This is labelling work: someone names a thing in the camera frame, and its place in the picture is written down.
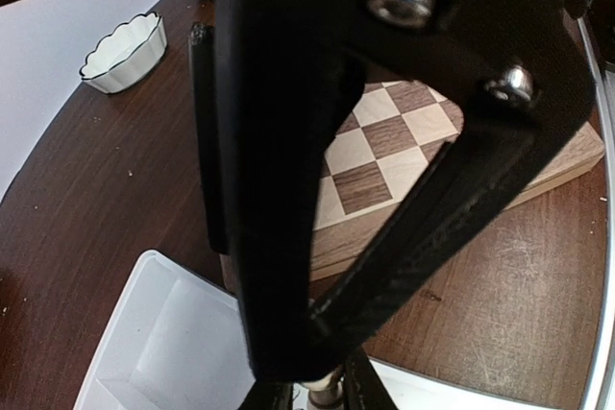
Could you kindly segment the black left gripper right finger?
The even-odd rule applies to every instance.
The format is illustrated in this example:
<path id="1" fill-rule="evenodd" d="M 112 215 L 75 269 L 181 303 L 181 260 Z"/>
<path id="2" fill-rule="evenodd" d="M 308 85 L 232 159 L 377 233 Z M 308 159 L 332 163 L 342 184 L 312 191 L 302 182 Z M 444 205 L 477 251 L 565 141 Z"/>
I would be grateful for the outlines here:
<path id="1" fill-rule="evenodd" d="M 436 0 L 417 32 L 359 23 L 351 42 L 361 54 L 436 89 L 464 124 L 310 309 L 314 355 L 357 349 L 585 123 L 594 81 L 564 17 L 586 8 L 587 0 Z"/>

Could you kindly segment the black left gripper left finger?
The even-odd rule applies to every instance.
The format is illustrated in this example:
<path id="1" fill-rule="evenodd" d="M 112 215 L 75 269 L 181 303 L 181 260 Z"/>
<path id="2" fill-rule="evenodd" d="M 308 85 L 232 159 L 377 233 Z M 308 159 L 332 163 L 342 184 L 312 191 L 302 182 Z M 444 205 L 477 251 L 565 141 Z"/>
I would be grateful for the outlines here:
<path id="1" fill-rule="evenodd" d="M 258 379 L 318 379 L 350 352 L 309 311 L 324 154 L 364 84 L 358 0 L 211 0 L 188 43 L 209 244 L 234 279 Z"/>

